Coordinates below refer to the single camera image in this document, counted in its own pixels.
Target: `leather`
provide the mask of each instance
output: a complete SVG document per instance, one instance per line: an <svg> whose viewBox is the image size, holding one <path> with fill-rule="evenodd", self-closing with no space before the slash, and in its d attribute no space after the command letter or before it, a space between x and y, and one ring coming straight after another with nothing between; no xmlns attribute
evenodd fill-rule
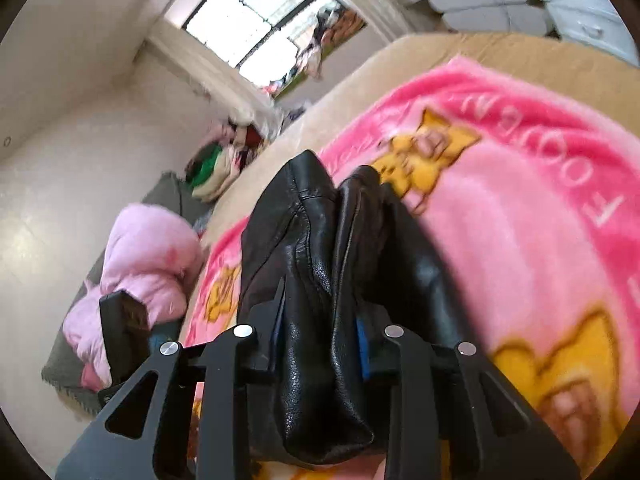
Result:
<svg viewBox="0 0 640 480"><path fill-rule="evenodd" d="M376 325L377 305L429 342L476 341L435 246L370 166L336 189L306 151L276 174L242 234L238 322L282 277L278 381L248 389L250 441L265 460L322 465L383 449L388 399L364 380L357 327Z"/></svg>

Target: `yellow cartoon cat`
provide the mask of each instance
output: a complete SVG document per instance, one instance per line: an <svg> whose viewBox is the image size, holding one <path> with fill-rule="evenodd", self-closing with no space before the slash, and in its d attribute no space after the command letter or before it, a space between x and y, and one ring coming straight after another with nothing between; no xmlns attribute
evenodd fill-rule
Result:
<svg viewBox="0 0 640 480"><path fill-rule="evenodd" d="M618 346L609 315L594 309L549 355L503 345L495 365L538 411L586 476L609 452L625 417L618 407Z"/></svg>
<svg viewBox="0 0 640 480"><path fill-rule="evenodd" d="M388 153L371 163L382 182L389 182L400 198L410 190L422 195L413 213L421 214L440 173L453 164L480 135L466 126L451 124L429 108L414 134L401 134L386 142Z"/></svg>
<svg viewBox="0 0 640 480"><path fill-rule="evenodd" d="M234 283L240 273L240 266L227 267L224 266L220 270L220 275L211 285L209 297L206 304L206 319L214 323L222 315L229 314L237 307L234 304ZM225 329L230 326L231 319L227 320Z"/></svg>

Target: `beige bedsheet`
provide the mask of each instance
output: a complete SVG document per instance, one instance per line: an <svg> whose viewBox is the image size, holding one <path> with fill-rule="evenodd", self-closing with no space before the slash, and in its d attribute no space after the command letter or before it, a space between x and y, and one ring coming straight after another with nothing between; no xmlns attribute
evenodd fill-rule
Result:
<svg viewBox="0 0 640 480"><path fill-rule="evenodd" d="M371 57L292 124L216 204L203 243L215 244L244 216L282 165L319 150L393 88L457 54L572 97L640 133L640 70L593 48L523 34L407 36ZM190 304L185 328L193 309Z"/></svg>

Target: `pile of clothes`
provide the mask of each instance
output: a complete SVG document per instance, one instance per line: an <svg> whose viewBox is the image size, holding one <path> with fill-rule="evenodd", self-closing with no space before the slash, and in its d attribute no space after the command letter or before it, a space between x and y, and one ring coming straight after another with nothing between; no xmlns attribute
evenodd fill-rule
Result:
<svg viewBox="0 0 640 480"><path fill-rule="evenodd" d="M277 95L295 76L304 72L313 78L320 77L322 53L348 40L365 25L355 12L338 5L327 5L318 11L317 25L309 44L300 50L296 64L278 81L272 81L264 90Z"/></svg>
<svg viewBox="0 0 640 480"><path fill-rule="evenodd" d="M265 146L265 140L253 124L240 126L231 120L213 123L184 168L185 181L193 188L192 196L213 202Z"/></svg>

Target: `pink blanket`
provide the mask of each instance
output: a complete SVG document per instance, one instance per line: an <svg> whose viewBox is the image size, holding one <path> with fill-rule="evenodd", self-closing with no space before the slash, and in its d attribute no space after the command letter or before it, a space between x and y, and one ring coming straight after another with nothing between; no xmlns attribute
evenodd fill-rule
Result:
<svg viewBox="0 0 640 480"><path fill-rule="evenodd" d="M86 284L87 294L66 315L66 341L84 362L82 385L100 390L111 384L104 351L99 301L126 290L146 306L148 326L178 319L187 311L182 290L202 264L200 240L189 223L160 206L130 204L111 229L102 278Z"/></svg>
<svg viewBox="0 0 640 480"><path fill-rule="evenodd" d="M336 184L360 164L392 183L452 269L484 349L586 476L640 398L638 140L459 57L381 99L319 156ZM235 322L245 224L211 251L187 345ZM347 471L276 476L358 477Z"/></svg>

